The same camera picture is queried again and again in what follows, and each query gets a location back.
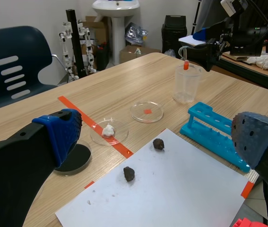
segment white wall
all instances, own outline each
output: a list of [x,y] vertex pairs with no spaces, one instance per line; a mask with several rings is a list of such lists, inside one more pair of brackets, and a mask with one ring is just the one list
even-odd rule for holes
[[[96,16],[92,9],[95,0],[79,0],[80,13],[85,16]],[[185,15],[188,34],[191,33],[192,22],[198,5],[197,0],[139,0],[139,12],[125,19],[125,23],[133,22],[149,31],[146,45],[161,49],[161,27],[166,15]]]
[[[62,22],[67,21],[65,10],[78,7],[78,0],[0,0],[0,28],[34,26],[45,36],[51,52],[61,58],[58,33],[62,31]],[[65,71],[55,59],[39,73],[39,79],[44,84],[57,85],[63,76]]]

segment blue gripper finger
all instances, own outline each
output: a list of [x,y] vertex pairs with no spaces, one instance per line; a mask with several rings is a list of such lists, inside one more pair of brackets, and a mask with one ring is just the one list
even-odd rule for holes
[[34,118],[32,122],[46,126],[56,159],[56,167],[60,167],[80,137],[81,114],[77,110],[63,109],[50,115]]

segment blue test tube rack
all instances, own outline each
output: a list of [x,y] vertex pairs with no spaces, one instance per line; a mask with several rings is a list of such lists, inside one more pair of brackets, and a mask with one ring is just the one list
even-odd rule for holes
[[212,128],[194,120],[194,117],[228,135],[231,135],[232,121],[230,119],[213,112],[211,106],[202,102],[191,107],[188,113],[190,114],[190,119],[181,128],[180,133],[182,135],[193,139],[210,151],[239,167],[241,171],[248,173],[251,170],[250,166],[237,154],[233,142],[228,136],[224,136],[214,131]]

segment measuring cup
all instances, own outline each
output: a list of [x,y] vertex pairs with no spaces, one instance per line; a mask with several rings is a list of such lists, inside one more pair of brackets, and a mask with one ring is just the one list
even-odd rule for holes
[[201,75],[202,68],[197,65],[189,64],[187,70],[183,66],[177,67],[173,98],[180,103],[194,101]]

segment chair leg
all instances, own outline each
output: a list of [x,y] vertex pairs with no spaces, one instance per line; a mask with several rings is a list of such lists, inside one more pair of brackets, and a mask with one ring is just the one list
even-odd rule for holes
[[67,70],[67,68],[63,65],[62,61],[57,57],[56,54],[52,54],[52,57],[53,57],[53,58],[56,58],[56,59],[58,60],[58,62],[60,63],[60,65],[64,68],[64,70],[65,70],[67,73],[69,73],[68,70]]

